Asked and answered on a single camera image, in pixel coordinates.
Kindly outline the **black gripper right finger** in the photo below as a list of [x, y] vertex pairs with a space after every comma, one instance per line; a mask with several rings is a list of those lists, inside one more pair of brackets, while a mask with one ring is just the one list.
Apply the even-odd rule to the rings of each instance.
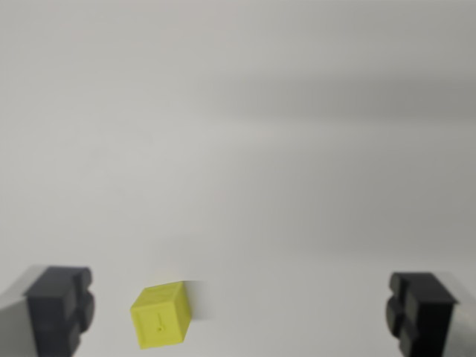
[[475, 355], [475, 293], [448, 272], [396, 271], [385, 307], [403, 356]]

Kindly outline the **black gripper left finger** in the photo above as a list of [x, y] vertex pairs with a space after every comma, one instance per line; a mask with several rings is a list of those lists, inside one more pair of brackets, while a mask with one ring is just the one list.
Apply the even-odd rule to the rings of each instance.
[[73, 356], [94, 318], [92, 270], [33, 265], [1, 291], [2, 356]]

